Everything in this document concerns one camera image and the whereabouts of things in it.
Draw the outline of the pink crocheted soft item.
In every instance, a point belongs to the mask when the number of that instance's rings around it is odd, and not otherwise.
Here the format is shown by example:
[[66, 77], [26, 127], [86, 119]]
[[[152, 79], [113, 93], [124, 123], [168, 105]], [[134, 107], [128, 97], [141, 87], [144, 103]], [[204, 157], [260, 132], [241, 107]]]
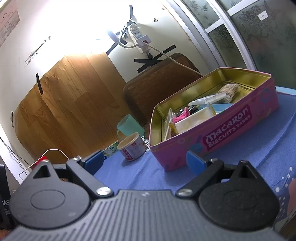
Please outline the pink crocheted soft item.
[[178, 123], [179, 121], [182, 121], [183, 119], [187, 118], [190, 116], [190, 112], [188, 111], [187, 108], [185, 108], [183, 110], [183, 112], [179, 115], [179, 116], [176, 116], [174, 119], [173, 119], [173, 123]]

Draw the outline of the blue plastic cup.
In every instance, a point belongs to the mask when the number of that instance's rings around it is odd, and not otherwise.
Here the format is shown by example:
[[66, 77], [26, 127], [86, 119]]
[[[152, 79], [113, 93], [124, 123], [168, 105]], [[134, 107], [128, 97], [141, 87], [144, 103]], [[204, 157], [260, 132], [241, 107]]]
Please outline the blue plastic cup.
[[226, 110], [227, 108], [231, 107], [231, 103], [218, 103], [218, 104], [212, 104], [211, 107], [214, 109], [216, 114], [219, 114]]

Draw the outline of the blue green carton box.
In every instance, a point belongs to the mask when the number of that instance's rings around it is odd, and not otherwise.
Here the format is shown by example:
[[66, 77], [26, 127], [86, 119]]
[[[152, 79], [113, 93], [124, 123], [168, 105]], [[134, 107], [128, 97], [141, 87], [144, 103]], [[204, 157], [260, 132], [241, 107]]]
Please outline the blue green carton box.
[[119, 142], [116, 141], [103, 150], [104, 160], [111, 157], [112, 155], [114, 155], [117, 152], [118, 145], [119, 145]]

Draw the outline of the instant noodle cup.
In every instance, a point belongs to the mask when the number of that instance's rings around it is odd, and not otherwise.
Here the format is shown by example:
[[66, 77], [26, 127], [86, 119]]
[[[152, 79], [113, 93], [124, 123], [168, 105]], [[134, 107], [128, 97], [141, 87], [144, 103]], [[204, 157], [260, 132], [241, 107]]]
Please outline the instant noodle cup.
[[134, 161], [146, 152], [147, 146], [139, 133], [136, 132], [123, 139], [118, 144], [117, 150], [124, 156], [126, 161]]

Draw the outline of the red snack box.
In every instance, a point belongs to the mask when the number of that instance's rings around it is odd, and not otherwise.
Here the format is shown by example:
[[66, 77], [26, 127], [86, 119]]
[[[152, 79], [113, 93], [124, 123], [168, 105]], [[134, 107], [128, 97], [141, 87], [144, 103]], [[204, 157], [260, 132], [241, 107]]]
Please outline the red snack box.
[[46, 160], [46, 159], [47, 159], [46, 156], [41, 157], [41, 158], [37, 161], [37, 164], [39, 164], [41, 161]]

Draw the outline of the teal plastic mug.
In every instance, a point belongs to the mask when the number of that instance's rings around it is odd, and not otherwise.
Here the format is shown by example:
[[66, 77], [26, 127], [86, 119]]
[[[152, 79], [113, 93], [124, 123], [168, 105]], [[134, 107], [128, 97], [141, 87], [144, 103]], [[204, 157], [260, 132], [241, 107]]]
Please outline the teal plastic mug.
[[120, 140], [123, 140], [123, 138], [119, 135], [119, 132], [124, 134], [126, 137], [132, 135], [133, 133], [139, 133], [140, 137], [144, 136], [144, 128], [130, 114], [127, 114], [124, 118], [122, 118], [116, 128], [116, 133]]

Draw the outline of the wooden board panel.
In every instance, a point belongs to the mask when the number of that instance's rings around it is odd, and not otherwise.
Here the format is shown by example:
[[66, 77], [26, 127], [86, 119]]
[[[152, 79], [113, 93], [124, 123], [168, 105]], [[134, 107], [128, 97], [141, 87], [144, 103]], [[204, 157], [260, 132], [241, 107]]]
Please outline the wooden board panel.
[[65, 56], [16, 108], [16, 136], [34, 160], [45, 155], [56, 164], [103, 150], [130, 113], [124, 86], [106, 54]]

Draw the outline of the pink macaron biscuit tin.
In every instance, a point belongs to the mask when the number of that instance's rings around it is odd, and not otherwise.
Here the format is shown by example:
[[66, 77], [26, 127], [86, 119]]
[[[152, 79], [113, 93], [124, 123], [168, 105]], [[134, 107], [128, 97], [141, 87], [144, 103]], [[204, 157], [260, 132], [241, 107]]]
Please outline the pink macaron biscuit tin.
[[[213, 95], [224, 85], [239, 87], [232, 105], [201, 124], [168, 140], [165, 119], [169, 110]], [[152, 112], [149, 147], [165, 171], [186, 165], [186, 153], [195, 147], [200, 156], [217, 150], [268, 117], [279, 106], [271, 74], [239, 68], [218, 68], [158, 103]]]

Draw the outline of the blue patterned tablecloth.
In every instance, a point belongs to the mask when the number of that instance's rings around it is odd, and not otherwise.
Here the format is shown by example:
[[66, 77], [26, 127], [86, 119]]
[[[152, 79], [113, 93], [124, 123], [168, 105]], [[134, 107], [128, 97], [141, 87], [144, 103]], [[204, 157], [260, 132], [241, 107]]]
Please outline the blue patterned tablecloth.
[[[280, 106], [274, 113], [205, 159], [218, 158], [226, 164], [249, 161], [280, 202], [276, 230], [286, 238], [295, 238], [295, 90], [276, 90]], [[116, 193], [119, 189], [176, 192], [195, 175], [188, 167], [164, 171], [148, 151], [131, 162], [117, 152], [94, 176]]]

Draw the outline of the brown chair back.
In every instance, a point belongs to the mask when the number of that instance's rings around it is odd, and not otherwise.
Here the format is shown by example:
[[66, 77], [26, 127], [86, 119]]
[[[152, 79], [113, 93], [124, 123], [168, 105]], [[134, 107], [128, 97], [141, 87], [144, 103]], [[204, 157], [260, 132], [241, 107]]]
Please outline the brown chair back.
[[201, 77], [185, 55], [175, 53], [129, 81], [122, 94], [135, 119], [144, 126], [158, 103]]

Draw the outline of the black tape cross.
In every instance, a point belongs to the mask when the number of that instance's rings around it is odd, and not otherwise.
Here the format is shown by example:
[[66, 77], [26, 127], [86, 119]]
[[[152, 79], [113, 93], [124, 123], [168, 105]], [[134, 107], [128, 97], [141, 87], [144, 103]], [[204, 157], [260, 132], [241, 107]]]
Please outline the black tape cross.
[[134, 59], [134, 63], [142, 63], [143, 64], [143, 66], [138, 68], [138, 70], [137, 70], [138, 73], [141, 73], [145, 69], [147, 69], [148, 67], [152, 67], [152, 66], [156, 65], [157, 63], [161, 62], [161, 60], [159, 58], [162, 57], [163, 54], [159, 53], [155, 57], [153, 57], [152, 54], [148, 54], [147, 56], [148, 56], [147, 59]]

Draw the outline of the white power strip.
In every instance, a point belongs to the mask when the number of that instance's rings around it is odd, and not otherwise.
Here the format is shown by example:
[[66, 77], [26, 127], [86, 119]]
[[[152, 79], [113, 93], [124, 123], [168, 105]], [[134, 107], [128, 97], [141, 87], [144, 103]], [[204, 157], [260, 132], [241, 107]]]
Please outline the white power strip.
[[128, 27], [128, 34], [135, 44], [137, 44], [137, 49], [140, 53], [149, 54], [150, 47], [147, 44], [151, 43], [151, 39], [148, 35], [143, 35], [135, 23]]

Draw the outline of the frosted glass door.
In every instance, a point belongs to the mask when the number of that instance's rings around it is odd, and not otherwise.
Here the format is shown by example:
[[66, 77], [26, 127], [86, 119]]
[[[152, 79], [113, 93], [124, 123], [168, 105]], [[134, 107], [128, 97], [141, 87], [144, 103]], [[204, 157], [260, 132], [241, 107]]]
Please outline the frosted glass door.
[[270, 73], [295, 88], [295, 1], [169, 1], [210, 70]]

